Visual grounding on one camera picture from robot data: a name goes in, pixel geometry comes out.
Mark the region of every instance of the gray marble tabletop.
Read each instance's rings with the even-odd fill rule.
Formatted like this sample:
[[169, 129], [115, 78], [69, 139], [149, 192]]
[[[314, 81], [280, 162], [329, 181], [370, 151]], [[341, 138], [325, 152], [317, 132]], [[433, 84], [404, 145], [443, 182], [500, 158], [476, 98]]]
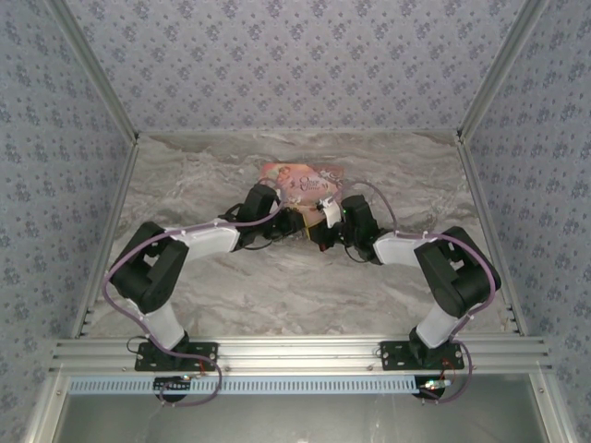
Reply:
[[[487, 250], [451, 136], [172, 134], [139, 139], [111, 262], [144, 221], [167, 227], [208, 222], [243, 201], [265, 162], [342, 165], [345, 179], [369, 180], [382, 190], [402, 230], [441, 232], [457, 224]], [[392, 226], [371, 189], [360, 186], [356, 192], [366, 196], [381, 226]], [[111, 293], [116, 295], [113, 287]], [[407, 333], [432, 303], [420, 269], [358, 264], [341, 246], [321, 253], [301, 234], [260, 251], [190, 262], [173, 296], [175, 312], [192, 336]], [[506, 323], [499, 295], [467, 329], [499, 332]], [[97, 300], [91, 336], [138, 331]]]

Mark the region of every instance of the marble surface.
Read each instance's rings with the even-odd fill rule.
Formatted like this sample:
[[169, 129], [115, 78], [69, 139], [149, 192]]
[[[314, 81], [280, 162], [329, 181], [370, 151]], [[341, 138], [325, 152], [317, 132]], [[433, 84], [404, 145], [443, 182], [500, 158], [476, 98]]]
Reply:
[[[340, 164], [345, 179], [366, 179], [382, 190], [404, 231], [441, 232], [458, 224], [486, 250], [451, 136], [172, 134], [139, 139], [111, 260], [144, 221], [162, 226], [210, 221], [244, 200], [262, 164], [277, 161]], [[379, 197], [363, 186], [358, 192], [380, 225], [392, 226]], [[301, 234], [260, 251], [190, 262], [173, 297], [175, 312], [192, 336], [407, 333], [432, 303], [419, 268], [357, 264], [341, 246], [321, 253]], [[468, 328], [499, 332], [505, 324], [498, 296]], [[137, 332], [102, 298], [97, 300], [91, 336]]]

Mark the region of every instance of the enclosure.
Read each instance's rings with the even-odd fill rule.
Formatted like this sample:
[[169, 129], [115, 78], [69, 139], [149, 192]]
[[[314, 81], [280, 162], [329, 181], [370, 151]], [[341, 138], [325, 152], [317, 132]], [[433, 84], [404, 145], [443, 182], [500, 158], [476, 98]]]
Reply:
[[[585, 2], [0, 11], [3, 441], [591, 438]], [[421, 407], [409, 394], [433, 371], [391, 371], [379, 353], [433, 305], [421, 270], [297, 233], [183, 267], [173, 310], [192, 341], [216, 343], [225, 384], [212, 404], [160, 407], [162, 373], [135, 370], [141, 329], [105, 303], [105, 272], [143, 222], [208, 222], [268, 162], [343, 167], [401, 231], [466, 229], [502, 286], [459, 335], [474, 368], [453, 371], [471, 380], [462, 399]], [[347, 193], [392, 229], [376, 191]]]

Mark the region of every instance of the patterned wallpaper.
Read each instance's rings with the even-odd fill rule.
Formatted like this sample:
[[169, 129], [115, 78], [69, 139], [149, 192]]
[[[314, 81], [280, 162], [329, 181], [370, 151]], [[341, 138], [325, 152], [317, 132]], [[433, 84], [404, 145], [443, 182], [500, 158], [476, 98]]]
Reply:
[[591, 441], [591, 4], [552, 0], [470, 141], [532, 334]]
[[139, 131], [456, 128], [523, 0], [68, 0]]
[[0, 441], [72, 329], [126, 142], [42, 0], [0, 2]]

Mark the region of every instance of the wall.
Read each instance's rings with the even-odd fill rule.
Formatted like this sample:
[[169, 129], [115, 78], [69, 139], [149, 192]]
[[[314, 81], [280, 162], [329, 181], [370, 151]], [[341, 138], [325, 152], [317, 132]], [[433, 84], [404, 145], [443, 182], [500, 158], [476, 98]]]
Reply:
[[591, 441], [591, 5], [552, 0], [470, 141], [532, 334]]
[[0, 441], [72, 329], [127, 148], [42, 0], [0, 2]]
[[456, 128], [522, 0], [68, 0], [138, 131]]

